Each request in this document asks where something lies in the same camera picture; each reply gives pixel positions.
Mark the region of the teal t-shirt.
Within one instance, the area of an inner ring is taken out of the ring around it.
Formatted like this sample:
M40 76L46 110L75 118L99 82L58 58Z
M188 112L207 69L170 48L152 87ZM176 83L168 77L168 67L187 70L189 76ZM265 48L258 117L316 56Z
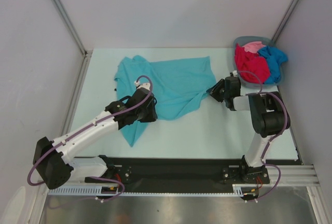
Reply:
M157 100L158 120L173 121L200 108L207 90L215 85L210 57L149 62L136 55L125 57L118 65L114 80L117 99L132 95L134 82L148 76Z

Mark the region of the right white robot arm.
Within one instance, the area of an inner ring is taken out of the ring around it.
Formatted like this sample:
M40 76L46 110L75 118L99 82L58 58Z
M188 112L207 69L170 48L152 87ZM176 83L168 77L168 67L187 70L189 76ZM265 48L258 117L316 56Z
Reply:
M290 127L288 112L278 92L256 92L241 95L238 77L228 76L207 89L207 94L231 111L249 111L254 136L237 167L222 172L225 184L269 183L266 156L271 143Z

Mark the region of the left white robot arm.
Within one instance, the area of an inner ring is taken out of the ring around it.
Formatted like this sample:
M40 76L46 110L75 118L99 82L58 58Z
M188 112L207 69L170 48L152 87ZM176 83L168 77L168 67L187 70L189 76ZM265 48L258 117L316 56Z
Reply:
M135 122L157 120L150 83L138 85L132 96L125 96L107 105L98 116L75 131L49 140L41 138L35 148L32 171L37 171L48 189L57 189L79 173L75 156L104 135L117 132Z

